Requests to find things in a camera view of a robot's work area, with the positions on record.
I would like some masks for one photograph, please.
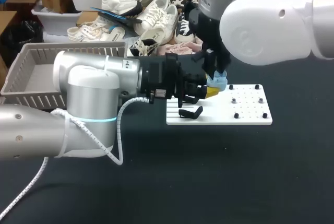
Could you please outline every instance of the black table surface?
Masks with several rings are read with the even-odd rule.
[[[132,104],[121,167],[107,157],[51,159],[3,224],[333,224],[334,62],[233,60],[228,74],[230,84],[264,86],[271,126],[167,126],[165,101]],[[41,163],[0,162],[0,209]]]

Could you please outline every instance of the hole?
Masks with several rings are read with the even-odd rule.
[[[280,18],[282,19],[285,16],[285,10],[284,9],[280,10],[278,16],[280,16]]]

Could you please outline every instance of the label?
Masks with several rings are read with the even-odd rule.
[[[156,89],[156,97],[165,98],[166,97],[166,90]]]
[[[160,36],[160,34],[157,32],[153,37],[152,37],[152,39],[156,39],[157,37],[159,37]]]

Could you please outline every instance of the plastic basket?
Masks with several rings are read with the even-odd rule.
[[[6,103],[41,110],[66,108],[66,98],[53,86],[53,63],[60,51],[126,56],[125,42],[26,44],[9,69],[1,95]]]

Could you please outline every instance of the white cable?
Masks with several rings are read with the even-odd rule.
[[[44,157],[43,163],[41,165],[40,170],[35,175],[35,177],[32,179],[32,181],[26,186],[26,188],[12,201],[12,203],[9,204],[8,207],[0,214],[0,221],[5,217],[6,214],[19,202],[19,200],[22,199],[22,197],[32,188],[32,186],[36,183],[36,181],[40,178],[42,175],[46,165],[47,161],[49,160],[48,157]]]
[[[117,165],[122,165],[123,164],[123,149],[122,149],[122,139],[121,139],[121,118],[122,118],[122,114],[125,110],[125,108],[134,103],[134,102],[144,102],[144,103],[149,103],[149,99],[144,98],[144,97],[137,97],[137,98],[133,98],[128,100],[127,102],[125,102],[120,111],[118,112],[118,116],[117,116],[117,143],[118,143],[118,152],[120,153],[120,159],[118,160],[110,151],[107,150],[107,148],[95,137],[95,135],[93,135],[88,128],[85,127],[84,123],[78,119],[76,119],[75,117],[71,116],[70,114],[67,113],[67,111],[62,110],[62,109],[56,109],[54,111],[52,111],[52,114],[59,114],[62,115],[64,117],[66,117],[66,114],[68,114],[68,116],[70,117],[70,120],[77,125],[78,127],[80,127],[105,153],[106,155],[108,155],[108,157],[110,159],[112,159]],[[9,204],[9,206],[0,214],[0,221],[5,217],[6,214],[8,214],[8,212],[22,199],[22,197],[32,188],[32,186],[36,183],[36,181],[40,178],[40,176],[42,175],[43,171],[45,170],[45,167],[47,165],[49,158],[48,157],[44,157],[43,163],[41,165],[40,170],[38,171],[38,173],[35,175],[35,177],[32,179],[32,181],[28,184],[28,186],[26,186],[26,188],[12,201],[12,203]]]
[[[56,109],[56,110],[52,111],[51,113],[52,114],[59,114],[59,115],[62,115],[63,117],[68,116],[70,118],[70,120],[75,125],[77,125],[80,129],[82,129],[105,152],[105,154],[112,161],[114,161],[117,165],[120,166],[120,165],[123,164],[123,149],[122,149],[122,138],[121,138],[121,118],[122,118],[122,114],[123,114],[123,111],[125,110],[125,108],[128,105],[130,105],[134,102],[149,103],[149,99],[143,98],[143,97],[137,97],[137,98],[130,99],[121,106],[120,111],[118,112],[116,127],[117,127],[118,153],[119,153],[119,156],[120,156],[119,160],[99,141],[99,139],[96,138],[96,136],[88,128],[86,128],[84,122],[78,120],[74,116],[70,115],[67,111],[62,110],[62,109]]]

